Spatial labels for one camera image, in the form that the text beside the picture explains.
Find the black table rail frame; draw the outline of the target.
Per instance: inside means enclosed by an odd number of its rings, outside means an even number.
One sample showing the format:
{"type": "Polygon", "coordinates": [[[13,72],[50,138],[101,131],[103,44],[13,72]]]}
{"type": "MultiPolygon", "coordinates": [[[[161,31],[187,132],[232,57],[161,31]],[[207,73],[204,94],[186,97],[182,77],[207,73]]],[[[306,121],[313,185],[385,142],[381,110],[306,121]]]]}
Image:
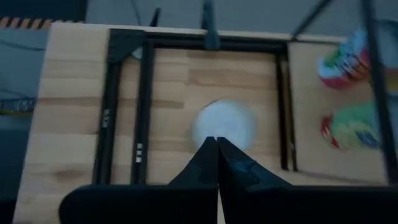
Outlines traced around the black table rail frame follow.
{"type": "Polygon", "coordinates": [[[287,55],[287,41],[272,38],[219,35],[215,30],[206,30],[204,34],[183,34],[180,32],[162,33],[133,29],[110,29],[92,184],[106,185],[111,182],[121,68],[124,60],[137,49],[142,49],[142,58],[132,147],[132,184],[144,184],[146,182],[156,49],[226,50],[275,55],[279,124],[281,125],[280,131],[285,131],[283,127],[285,124],[283,114],[285,105],[282,99],[281,62],[282,57],[287,55]]]}

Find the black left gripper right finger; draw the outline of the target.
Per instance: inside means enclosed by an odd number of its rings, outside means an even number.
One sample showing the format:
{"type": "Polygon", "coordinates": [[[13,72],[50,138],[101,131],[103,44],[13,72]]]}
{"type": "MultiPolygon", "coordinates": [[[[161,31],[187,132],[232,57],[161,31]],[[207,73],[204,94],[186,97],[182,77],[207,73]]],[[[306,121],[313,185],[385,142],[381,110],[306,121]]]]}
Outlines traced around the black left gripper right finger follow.
{"type": "Polygon", "coordinates": [[[398,224],[398,187],[292,185],[217,139],[226,224],[398,224]]]}

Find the black overhead rig frame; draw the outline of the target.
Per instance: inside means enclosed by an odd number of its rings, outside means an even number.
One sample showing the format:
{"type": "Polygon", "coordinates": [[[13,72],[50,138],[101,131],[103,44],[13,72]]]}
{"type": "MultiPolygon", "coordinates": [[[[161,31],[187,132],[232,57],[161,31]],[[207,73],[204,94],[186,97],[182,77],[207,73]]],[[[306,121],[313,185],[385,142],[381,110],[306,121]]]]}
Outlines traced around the black overhead rig frame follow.
{"type": "MultiPolygon", "coordinates": [[[[373,0],[359,0],[363,10],[363,22],[368,35],[370,50],[371,80],[373,81],[373,94],[378,112],[379,131],[381,133],[381,146],[386,170],[386,177],[390,184],[398,185],[398,158],[395,150],[390,111],[385,89],[384,72],[381,68],[379,48],[377,46],[376,22],[374,20],[373,0]]],[[[221,41],[215,26],[213,0],[203,0],[201,28],[205,30],[204,46],[207,50],[219,50],[221,41]]],[[[154,61],[154,47],[141,44],[131,53],[136,56],[141,52],[139,59],[141,66],[140,84],[137,96],[137,119],[139,128],[149,126],[149,110],[152,98],[152,78],[154,61]]]]}

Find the black frame wooden shelf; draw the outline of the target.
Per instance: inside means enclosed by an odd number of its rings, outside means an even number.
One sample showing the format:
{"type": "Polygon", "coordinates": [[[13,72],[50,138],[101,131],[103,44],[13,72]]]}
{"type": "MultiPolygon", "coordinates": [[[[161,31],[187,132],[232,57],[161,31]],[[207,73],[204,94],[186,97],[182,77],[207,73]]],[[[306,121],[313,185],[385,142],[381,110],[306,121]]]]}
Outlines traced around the black frame wooden shelf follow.
{"type": "Polygon", "coordinates": [[[320,57],[334,51],[335,45],[293,42],[289,44],[289,68],[295,151],[300,172],[387,183],[382,152],[379,149],[335,149],[321,134],[322,118],[346,105],[372,99],[369,83],[334,90],[322,83],[317,72],[320,57]]]}

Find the red swirl print can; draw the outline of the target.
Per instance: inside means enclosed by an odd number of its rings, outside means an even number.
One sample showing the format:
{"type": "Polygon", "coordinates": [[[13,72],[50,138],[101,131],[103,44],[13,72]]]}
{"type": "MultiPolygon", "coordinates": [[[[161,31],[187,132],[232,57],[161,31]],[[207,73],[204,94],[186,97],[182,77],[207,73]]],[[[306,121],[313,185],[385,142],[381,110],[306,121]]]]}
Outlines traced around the red swirl print can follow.
{"type": "Polygon", "coordinates": [[[371,66],[367,32],[356,30],[335,51],[321,57],[318,75],[326,86],[337,90],[368,81],[371,66]]]}

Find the pale green oranges can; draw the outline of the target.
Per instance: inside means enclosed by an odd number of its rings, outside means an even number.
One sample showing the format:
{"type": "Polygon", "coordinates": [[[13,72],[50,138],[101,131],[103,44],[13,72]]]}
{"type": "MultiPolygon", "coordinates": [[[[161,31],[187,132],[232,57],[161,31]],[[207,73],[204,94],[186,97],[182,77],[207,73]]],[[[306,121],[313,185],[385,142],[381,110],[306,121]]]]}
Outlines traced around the pale green oranges can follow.
{"type": "Polygon", "coordinates": [[[365,101],[324,114],[320,132],[335,149],[377,149],[379,134],[375,103],[365,101]]]}

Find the yellow black hazard tape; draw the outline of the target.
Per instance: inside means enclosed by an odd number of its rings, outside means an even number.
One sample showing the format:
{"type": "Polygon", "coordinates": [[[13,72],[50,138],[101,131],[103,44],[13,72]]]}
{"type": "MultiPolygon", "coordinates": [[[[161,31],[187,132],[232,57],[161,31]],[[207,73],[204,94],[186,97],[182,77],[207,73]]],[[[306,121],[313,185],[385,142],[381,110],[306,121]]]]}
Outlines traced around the yellow black hazard tape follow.
{"type": "Polygon", "coordinates": [[[0,16],[0,29],[46,29],[52,22],[51,19],[0,16]]]}

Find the green sliced peaches can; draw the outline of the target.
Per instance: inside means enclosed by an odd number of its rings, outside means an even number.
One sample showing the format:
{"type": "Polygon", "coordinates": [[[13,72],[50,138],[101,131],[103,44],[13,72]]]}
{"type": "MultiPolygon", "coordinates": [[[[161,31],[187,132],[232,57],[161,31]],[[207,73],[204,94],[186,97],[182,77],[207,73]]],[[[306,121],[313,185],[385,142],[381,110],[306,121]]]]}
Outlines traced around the green sliced peaches can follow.
{"type": "Polygon", "coordinates": [[[191,141],[199,149],[207,137],[224,137],[241,150],[253,147],[258,118],[248,104],[239,100],[215,100],[201,109],[192,121],[191,141]]]}

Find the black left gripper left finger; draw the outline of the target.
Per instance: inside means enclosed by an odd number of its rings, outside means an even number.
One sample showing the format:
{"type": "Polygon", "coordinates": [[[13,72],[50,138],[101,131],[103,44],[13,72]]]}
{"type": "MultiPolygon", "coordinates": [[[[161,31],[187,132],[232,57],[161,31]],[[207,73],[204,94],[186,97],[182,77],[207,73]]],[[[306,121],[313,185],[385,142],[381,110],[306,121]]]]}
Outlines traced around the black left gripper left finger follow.
{"type": "Polygon", "coordinates": [[[218,144],[205,139],[167,185],[85,185],[58,209],[61,224],[217,224],[218,144]]]}

